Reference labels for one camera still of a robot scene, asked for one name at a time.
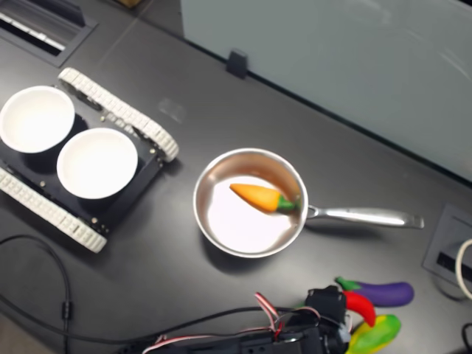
white wall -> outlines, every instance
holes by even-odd
[[[472,8],[456,0],[181,0],[185,37],[472,180]]]

white bowl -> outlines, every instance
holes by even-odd
[[[62,142],[74,124],[69,96],[50,86],[14,94],[0,111],[0,139],[21,153],[40,153]]]
[[[83,131],[59,153],[58,177],[68,192],[101,199],[122,190],[134,177],[138,152],[123,133],[109,128]]]

purple eggplant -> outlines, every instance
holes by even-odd
[[[337,277],[335,281],[346,291],[365,296],[374,306],[390,308],[404,306],[413,301],[414,289],[407,282],[392,282],[389,284],[367,284],[355,280]]]

stainless steel pan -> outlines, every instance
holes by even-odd
[[[278,189],[299,201],[290,215],[265,214],[230,189],[232,183]],[[239,257],[266,257],[282,251],[302,231],[308,218],[331,218],[380,226],[422,229],[423,219],[388,209],[320,209],[308,205],[308,194],[295,169],[282,157],[261,149],[229,151],[213,160],[195,186],[193,209],[201,231],[219,249]]]

dark tabletop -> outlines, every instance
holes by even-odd
[[[1,193],[1,238],[21,232],[39,235],[66,264],[75,303],[72,331],[110,339],[139,336],[255,305],[255,291],[276,305],[291,306],[307,289],[325,287],[343,275],[414,285],[412,304],[379,311],[394,313],[403,323],[383,353],[450,353],[461,347],[459,332],[471,320],[472,302],[444,297],[421,263],[445,203],[472,212],[470,189],[256,80],[231,76],[222,63],[105,0],[82,1],[82,6],[100,25],[66,66],[153,117],[174,136],[181,152],[99,254],[65,235],[49,235],[44,223]],[[0,72],[3,104],[27,86],[56,83],[60,70],[0,41]],[[174,114],[159,109],[163,102],[171,104]],[[79,113],[87,109],[77,103]],[[213,158],[244,147],[271,150],[290,161],[314,205],[399,209],[423,215],[426,227],[415,231],[311,222],[275,256],[226,256],[200,233],[192,191]],[[0,292],[61,327],[63,286],[51,260],[25,244],[0,252]],[[1,309],[60,353],[60,336]],[[191,331],[236,330],[253,320],[263,317],[234,316]],[[72,341],[73,353],[114,349]]]

